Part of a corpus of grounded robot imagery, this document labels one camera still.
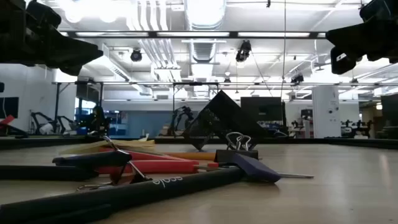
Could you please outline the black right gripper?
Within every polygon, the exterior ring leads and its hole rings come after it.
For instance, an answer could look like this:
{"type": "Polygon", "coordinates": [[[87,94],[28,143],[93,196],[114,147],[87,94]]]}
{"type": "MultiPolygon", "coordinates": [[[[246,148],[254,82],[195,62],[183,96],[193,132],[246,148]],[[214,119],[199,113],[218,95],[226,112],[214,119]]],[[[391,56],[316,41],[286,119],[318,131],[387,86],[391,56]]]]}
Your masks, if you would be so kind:
{"type": "Polygon", "coordinates": [[[398,0],[371,0],[359,15],[363,24],[332,29],[326,39],[330,50],[331,72],[342,75],[356,66],[356,58],[367,55],[375,61],[388,58],[398,62],[398,0]]]}

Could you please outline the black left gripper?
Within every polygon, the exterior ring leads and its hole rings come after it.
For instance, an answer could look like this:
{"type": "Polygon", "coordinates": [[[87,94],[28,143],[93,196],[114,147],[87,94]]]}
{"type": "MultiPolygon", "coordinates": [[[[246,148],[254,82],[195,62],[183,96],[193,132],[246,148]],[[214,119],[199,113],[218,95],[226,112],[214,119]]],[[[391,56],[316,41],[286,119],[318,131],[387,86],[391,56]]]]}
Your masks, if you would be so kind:
{"type": "Polygon", "coordinates": [[[59,33],[61,21],[37,0],[0,0],[0,63],[46,64],[79,76],[82,65],[103,56],[103,51],[59,33]]]}

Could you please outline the plain black pen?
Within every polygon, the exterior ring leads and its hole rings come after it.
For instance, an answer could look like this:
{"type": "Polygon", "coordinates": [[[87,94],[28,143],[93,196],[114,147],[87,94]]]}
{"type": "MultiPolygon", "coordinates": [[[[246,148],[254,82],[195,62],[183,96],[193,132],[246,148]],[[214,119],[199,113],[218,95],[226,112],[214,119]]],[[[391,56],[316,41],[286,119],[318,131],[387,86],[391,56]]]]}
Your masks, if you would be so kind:
{"type": "Polygon", "coordinates": [[[0,166],[0,180],[84,181],[99,176],[93,170],[64,166],[0,166]]]}
{"type": "Polygon", "coordinates": [[[127,164],[132,159],[128,153],[121,151],[101,152],[97,154],[86,154],[71,157],[56,157],[53,163],[56,166],[82,167],[84,169],[94,169],[97,167],[120,167],[127,164]]]}

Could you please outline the yellow sticky note pad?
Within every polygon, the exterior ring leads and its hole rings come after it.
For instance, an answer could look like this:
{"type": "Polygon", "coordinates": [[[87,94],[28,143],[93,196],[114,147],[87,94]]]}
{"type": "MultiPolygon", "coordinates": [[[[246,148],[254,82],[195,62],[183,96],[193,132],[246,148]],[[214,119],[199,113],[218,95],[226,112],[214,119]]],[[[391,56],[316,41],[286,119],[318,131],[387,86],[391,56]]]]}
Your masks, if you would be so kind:
{"type": "MultiPolygon", "coordinates": [[[[140,151],[140,152],[155,152],[155,142],[151,141],[142,141],[140,140],[114,140],[114,145],[119,149],[127,150],[127,151],[140,151]]],[[[72,155],[72,154],[92,154],[98,152],[107,152],[112,151],[113,148],[109,143],[105,140],[93,142],[89,144],[84,144],[82,146],[76,146],[70,149],[66,149],[60,152],[60,155],[72,155]]]]}

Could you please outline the black binder clip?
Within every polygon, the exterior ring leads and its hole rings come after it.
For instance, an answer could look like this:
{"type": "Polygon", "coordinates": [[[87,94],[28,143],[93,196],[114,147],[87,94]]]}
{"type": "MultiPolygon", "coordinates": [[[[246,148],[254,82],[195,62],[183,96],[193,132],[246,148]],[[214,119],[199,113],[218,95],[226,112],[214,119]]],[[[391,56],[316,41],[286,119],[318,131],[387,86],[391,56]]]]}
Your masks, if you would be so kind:
{"type": "Polygon", "coordinates": [[[253,149],[254,144],[250,136],[239,132],[230,132],[225,138],[227,140],[227,148],[218,149],[215,152],[215,162],[232,163],[239,157],[259,159],[259,153],[253,149]]]}
{"type": "Polygon", "coordinates": [[[103,136],[103,139],[113,148],[113,151],[104,158],[105,162],[100,162],[100,165],[96,167],[112,167],[109,175],[111,181],[102,184],[82,185],[77,188],[77,191],[103,189],[126,182],[133,184],[135,182],[152,181],[152,178],[144,175],[133,164],[130,153],[120,150],[109,137],[103,136]]]}

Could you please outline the red-handled scissors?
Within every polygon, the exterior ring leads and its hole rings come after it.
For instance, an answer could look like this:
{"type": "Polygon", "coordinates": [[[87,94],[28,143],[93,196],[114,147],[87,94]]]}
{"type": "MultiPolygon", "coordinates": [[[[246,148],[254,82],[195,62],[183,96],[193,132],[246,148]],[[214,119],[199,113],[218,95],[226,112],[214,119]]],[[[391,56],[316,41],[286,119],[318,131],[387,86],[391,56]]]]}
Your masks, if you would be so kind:
{"type": "MultiPolygon", "coordinates": [[[[133,157],[133,164],[144,174],[194,174],[199,170],[211,171],[229,166],[227,163],[217,163],[214,161],[181,159],[162,154],[149,152],[127,151],[133,157]]],[[[99,174],[110,174],[112,167],[94,168],[99,174]]],[[[306,178],[313,179],[312,175],[288,174],[279,172],[282,178],[306,178]]]]}

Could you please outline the black pen with scale print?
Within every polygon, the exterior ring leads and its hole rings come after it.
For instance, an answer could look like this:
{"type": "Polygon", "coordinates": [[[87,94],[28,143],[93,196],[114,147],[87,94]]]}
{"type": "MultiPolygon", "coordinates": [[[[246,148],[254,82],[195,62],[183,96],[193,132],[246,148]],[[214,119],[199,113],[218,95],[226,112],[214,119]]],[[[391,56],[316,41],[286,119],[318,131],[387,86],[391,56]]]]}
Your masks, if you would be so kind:
{"type": "Polygon", "coordinates": [[[85,224],[126,208],[238,182],[237,167],[0,205],[0,224],[85,224]]]}

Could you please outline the black mesh desk organizer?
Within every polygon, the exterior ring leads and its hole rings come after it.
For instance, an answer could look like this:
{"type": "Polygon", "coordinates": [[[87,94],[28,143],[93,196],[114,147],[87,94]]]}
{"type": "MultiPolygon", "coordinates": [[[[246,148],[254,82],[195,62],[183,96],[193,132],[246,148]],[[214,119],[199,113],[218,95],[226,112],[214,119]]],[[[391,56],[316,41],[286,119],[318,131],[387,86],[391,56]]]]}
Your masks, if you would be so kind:
{"type": "Polygon", "coordinates": [[[253,149],[261,139],[271,136],[248,112],[221,90],[198,113],[182,136],[200,151],[214,136],[228,144],[231,141],[227,135],[236,137],[238,133],[251,138],[249,149],[253,149]]]}

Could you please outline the purple eraser block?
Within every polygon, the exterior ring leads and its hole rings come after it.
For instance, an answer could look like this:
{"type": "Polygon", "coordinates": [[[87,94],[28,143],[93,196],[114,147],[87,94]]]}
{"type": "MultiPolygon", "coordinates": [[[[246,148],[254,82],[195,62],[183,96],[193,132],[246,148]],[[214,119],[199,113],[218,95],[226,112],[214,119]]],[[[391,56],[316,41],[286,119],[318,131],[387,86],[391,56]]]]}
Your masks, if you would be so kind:
{"type": "Polygon", "coordinates": [[[233,154],[232,163],[242,169],[252,180],[276,183],[282,176],[259,160],[242,154],[233,154]]]}

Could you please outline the orange wooden pencil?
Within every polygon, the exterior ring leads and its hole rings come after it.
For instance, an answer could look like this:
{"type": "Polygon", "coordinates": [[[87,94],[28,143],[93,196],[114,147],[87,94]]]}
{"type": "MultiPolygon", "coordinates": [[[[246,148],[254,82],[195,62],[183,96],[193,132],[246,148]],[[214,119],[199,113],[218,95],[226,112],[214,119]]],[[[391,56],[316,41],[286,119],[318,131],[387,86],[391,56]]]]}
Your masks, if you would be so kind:
{"type": "Polygon", "coordinates": [[[178,157],[181,159],[213,161],[215,159],[215,152],[165,152],[165,155],[178,157]]]}

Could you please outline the person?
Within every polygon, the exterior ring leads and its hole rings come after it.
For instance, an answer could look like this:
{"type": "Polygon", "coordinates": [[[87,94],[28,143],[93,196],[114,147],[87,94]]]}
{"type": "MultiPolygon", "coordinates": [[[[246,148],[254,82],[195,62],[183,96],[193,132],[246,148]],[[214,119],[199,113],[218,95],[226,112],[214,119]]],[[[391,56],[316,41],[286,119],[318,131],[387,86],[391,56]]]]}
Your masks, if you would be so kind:
{"type": "Polygon", "coordinates": [[[93,136],[107,136],[109,119],[105,117],[101,106],[95,106],[88,122],[88,134],[93,136]]]}

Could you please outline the background robot station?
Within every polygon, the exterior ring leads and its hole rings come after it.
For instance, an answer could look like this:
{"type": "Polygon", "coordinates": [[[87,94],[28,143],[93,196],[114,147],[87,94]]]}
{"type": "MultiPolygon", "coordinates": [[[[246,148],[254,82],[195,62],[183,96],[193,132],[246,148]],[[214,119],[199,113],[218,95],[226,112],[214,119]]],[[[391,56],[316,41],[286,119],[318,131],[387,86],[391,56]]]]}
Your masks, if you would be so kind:
{"type": "Polygon", "coordinates": [[[357,122],[346,120],[341,122],[341,137],[343,138],[354,138],[354,139],[369,139],[370,130],[373,125],[373,121],[357,122]]]}

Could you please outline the dark background cabinet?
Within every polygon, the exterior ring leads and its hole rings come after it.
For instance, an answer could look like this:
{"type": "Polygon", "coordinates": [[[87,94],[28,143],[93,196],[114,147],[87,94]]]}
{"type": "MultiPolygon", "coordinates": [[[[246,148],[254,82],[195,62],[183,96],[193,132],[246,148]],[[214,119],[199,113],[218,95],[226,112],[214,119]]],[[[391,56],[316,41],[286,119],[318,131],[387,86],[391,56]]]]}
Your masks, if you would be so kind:
{"type": "Polygon", "coordinates": [[[398,93],[381,96],[383,127],[387,139],[398,139],[398,93]]]}

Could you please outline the red background object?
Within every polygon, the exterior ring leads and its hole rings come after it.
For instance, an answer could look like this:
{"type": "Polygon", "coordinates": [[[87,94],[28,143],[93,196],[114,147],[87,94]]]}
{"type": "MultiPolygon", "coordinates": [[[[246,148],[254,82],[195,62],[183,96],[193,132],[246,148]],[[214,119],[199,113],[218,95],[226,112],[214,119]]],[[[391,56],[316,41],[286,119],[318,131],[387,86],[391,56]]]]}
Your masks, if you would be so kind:
{"type": "Polygon", "coordinates": [[[0,129],[5,128],[9,123],[11,123],[15,117],[13,115],[8,115],[6,116],[3,120],[0,121],[0,129]]]}

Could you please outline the black background gantry frame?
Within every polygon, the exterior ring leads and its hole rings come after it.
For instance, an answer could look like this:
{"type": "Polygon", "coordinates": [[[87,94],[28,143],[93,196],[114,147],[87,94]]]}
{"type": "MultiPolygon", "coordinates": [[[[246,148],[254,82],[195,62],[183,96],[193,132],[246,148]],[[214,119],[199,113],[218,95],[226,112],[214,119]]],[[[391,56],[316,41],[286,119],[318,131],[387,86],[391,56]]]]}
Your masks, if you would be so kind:
{"type": "Polygon", "coordinates": [[[383,82],[338,82],[338,83],[286,83],[286,82],[53,82],[58,92],[70,85],[94,87],[99,86],[100,101],[170,101],[173,105],[177,101],[199,102],[210,101],[219,91],[236,90],[236,94],[243,91],[264,91],[270,97],[281,97],[282,101],[290,100],[294,95],[296,100],[305,100],[310,90],[316,86],[336,86],[343,93],[357,90],[374,91],[382,87],[398,88],[398,79],[383,82]]]}

